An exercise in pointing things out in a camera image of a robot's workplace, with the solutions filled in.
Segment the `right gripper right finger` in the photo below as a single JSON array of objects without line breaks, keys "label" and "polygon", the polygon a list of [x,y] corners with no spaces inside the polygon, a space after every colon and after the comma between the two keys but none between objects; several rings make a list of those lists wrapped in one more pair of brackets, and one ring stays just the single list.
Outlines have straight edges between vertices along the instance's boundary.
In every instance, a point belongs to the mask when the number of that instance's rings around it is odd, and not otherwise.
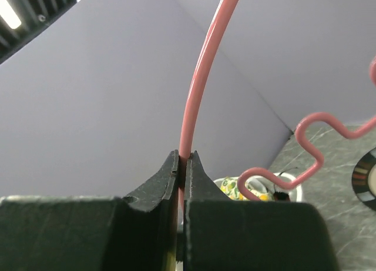
[{"label": "right gripper right finger", "polygon": [[303,202],[235,201],[187,161],[184,270],[338,270],[327,226]]}]

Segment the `dark rimmed striped plate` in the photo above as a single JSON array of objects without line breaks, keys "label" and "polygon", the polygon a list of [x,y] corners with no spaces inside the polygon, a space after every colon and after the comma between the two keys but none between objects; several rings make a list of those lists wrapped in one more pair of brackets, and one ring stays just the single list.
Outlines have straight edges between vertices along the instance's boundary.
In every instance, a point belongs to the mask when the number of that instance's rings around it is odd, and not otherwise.
[{"label": "dark rimmed striped plate", "polygon": [[375,148],[367,152],[355,165],[351,186],[358,200],[375,211]]}]

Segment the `red plaid garment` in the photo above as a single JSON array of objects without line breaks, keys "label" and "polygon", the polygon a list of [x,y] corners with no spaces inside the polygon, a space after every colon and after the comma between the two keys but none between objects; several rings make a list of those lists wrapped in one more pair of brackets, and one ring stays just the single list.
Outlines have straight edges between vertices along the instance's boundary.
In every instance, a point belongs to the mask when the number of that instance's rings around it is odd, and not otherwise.
[{"label": "red plaid garment", "polygon": [[[287,169],[285,171],[280,172],[277,176],[280,177],[285,172],[287,172],[289,170],[292,170],[292,169],[296,169],[296,168],[297,167],[289,168],[289,169]],[[277,190],[275,184],[273,185],[273,188],[274,188],[273,198],[274,198],[275,201],[287,201],[287,202],[290,202],[290,197],[289,197],[289,194],[287,192],[283,192],[283,191]]]}]

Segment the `white plastic laundry basket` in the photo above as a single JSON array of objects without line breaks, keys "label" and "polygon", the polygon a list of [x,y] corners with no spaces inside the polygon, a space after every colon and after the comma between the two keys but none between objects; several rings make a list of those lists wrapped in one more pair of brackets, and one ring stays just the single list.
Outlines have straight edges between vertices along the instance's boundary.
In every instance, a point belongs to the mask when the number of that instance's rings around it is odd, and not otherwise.
[{"label": "white plastic laundry basket", "polygon": [[[273,198],[273,193],[274,193],[274,188],[273,188],[273,183],[270,182],[268,179],[265,179],[264,177],[262,176],[253,176],[251,178],[255,178],[257,180],[259,180],[270,192],[270,194],[272,195],[272,198]],[[216,184],[216,186],[220,189],[220,184],[222,182],[224,178],[219,178],[219,179],[216,179],[214,180],[214,183]],[[289,197],[290,197],[290,201],[292,202],[302,202],[303,201],[303,189],[302,189],[302,186],[301,185],[298,185],[296,188],[292,189],[292,190],[286,190],[286,189],[282,189],[280,187],[277,187],[277,190],[280,190],[280,191],[283,191],[283,192],[287,192],[289,194]]]}]

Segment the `pink hanger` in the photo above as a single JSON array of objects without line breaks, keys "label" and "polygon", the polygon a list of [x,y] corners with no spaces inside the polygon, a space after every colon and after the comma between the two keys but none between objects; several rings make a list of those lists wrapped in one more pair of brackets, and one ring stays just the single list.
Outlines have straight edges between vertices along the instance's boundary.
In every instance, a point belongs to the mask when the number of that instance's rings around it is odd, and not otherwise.
[{"label": "pink hanger", "polygon": [[[230,22],[232,14],[239,0],[220,0],[214,13],[211,24],[207,30],[203,46],[201,48],[196,67],[193,72],[189,93],[187,96],[186,106],[183,115],[183,123],[179,143],[180,164],[183,170],[186,170],[187,161],[191,154],[194,129],[196,126],[197,116],[202,101],[203,92],[206,86],[214,58],[221,43],[224,32]],[[375,118],[371,118],[354,131],[350,131],[346,126],[327,112],[316,112],[306,116],[297,125],[294,136],[298,144],[314,157],[313,165],[296,177],[294,181],[284,182],[275,174],[265,168],[250,168],[244,171],[237,181],[237,187],[240,193],[248,200],[259,201],[255,194],[249,191],[245,184],[247,179],[253,176],[262,176],[280,188],[292,190],[298,185],[305,182],[319,171],[324,164],[324,155],[306,138],[307,128],[315,122],[324,122],[330,125],[337,133],[346,139],[358,139],[375,128]]]}]

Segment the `lemon print cloth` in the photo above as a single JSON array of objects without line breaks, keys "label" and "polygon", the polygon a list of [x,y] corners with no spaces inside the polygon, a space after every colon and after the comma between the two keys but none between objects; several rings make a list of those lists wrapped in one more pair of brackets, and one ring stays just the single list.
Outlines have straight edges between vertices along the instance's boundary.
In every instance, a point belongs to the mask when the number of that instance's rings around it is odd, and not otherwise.
[{"label": "lemon print cloth", "polygon": [[[272,200],[269,190],[257,179],[250,178],[245,182],[245,187],[260,200]],[[237,177],[226,177],[220,184],[220,189],[232,200],[248,200],[239,191]]]}]

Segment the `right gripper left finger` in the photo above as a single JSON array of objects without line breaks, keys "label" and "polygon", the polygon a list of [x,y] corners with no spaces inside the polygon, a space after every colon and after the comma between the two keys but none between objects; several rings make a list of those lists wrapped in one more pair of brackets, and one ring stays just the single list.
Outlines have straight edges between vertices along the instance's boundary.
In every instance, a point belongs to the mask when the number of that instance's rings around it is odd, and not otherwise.
[{"label": "right gripper left finger", "polygon": [[174,270],[179,155],[118,196],[1,198],[2,270]]}]

